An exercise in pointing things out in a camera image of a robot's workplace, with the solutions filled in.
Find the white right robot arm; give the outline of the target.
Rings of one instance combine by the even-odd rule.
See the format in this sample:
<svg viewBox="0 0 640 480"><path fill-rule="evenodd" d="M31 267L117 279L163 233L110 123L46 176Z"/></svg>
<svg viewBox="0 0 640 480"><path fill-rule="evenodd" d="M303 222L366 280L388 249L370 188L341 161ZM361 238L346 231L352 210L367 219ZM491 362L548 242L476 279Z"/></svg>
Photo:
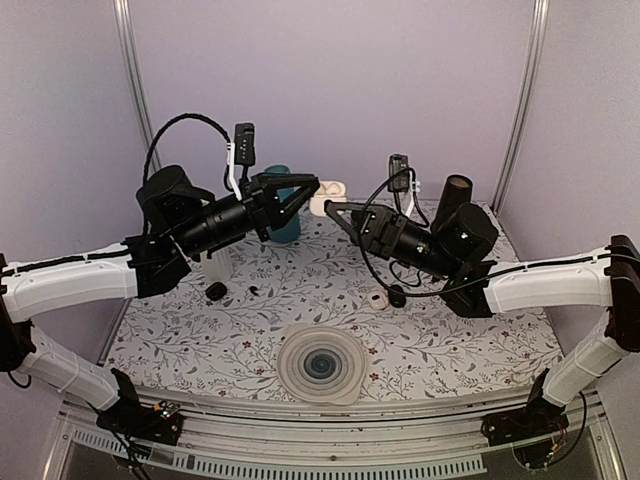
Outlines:
<svg viewBox="0 0 640 480"><path fill-rule="evenodd" d="M444 283L437 295L461 318L570 305L604 308L591 332L536 380L517 427L537 436L594 380L639 350L639 253L624 235L608 246L534 262L488 260L498 230L478 205L462 202L426 231L378 204L327 201L324 211L363 258L397 260Z"/></svg>

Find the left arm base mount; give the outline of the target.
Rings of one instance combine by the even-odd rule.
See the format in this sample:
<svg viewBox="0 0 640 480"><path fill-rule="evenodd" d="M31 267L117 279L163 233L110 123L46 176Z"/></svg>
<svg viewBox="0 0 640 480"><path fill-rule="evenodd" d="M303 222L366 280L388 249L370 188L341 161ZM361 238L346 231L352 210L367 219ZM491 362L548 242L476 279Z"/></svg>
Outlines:
<svg viewBox="0 0 640 480"><path fill-rule="evenodd" d="M98 410L96 425L127 438L176 446L184 423L181 406L167 400L144 406L130 378L115 368L111 373L117 382L118 399L108 409Z"/></svg>

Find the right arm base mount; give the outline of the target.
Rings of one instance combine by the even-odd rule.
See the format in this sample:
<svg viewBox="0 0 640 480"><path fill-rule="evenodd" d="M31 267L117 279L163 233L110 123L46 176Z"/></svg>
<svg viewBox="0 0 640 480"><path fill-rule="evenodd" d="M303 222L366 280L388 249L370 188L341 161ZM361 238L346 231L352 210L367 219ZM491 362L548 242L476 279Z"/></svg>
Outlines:
<svg viewBox="0 0 640 480"><path fill-rule="evenodd" d="M480 432L490 446L560 432L569 426L565 406L557 406L543 398L543 384L548 373L549 369L545 369L536 378L524 407L482 418Z"/></svg>

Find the white earbud charging case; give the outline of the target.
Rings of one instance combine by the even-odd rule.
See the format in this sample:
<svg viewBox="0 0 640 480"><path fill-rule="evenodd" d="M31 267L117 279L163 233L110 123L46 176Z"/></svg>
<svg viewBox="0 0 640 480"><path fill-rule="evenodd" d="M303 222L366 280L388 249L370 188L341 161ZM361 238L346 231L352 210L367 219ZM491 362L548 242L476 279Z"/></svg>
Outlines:
<svg viewBox="0 0 640 480"><path fill-rule="evenodd" d="M312 215L325 217L325 204L328 202L345 203L347 201L347 188L343 182L336 180L324 180L320 182L318 190L309 200L309 211Z"/></svg>

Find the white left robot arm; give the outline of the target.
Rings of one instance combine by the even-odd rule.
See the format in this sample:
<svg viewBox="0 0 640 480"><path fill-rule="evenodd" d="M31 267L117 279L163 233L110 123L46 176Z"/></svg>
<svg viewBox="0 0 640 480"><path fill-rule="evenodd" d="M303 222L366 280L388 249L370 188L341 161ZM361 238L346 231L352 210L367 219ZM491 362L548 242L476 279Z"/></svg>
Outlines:
<svg viewBox="0 0 640 480"><path fill-rule="evenodd" d="M189 263L255 232L285 226L320 186L312 174L260 173L222 199L194 186L179 165L154 173L136 193L145 218L139 236L103 249L35 263L1 265L1 369L45 381L100 411L128 434L148 426L124 374L77 356L32 319L108 299L149 298L173 290Z"/></svg>

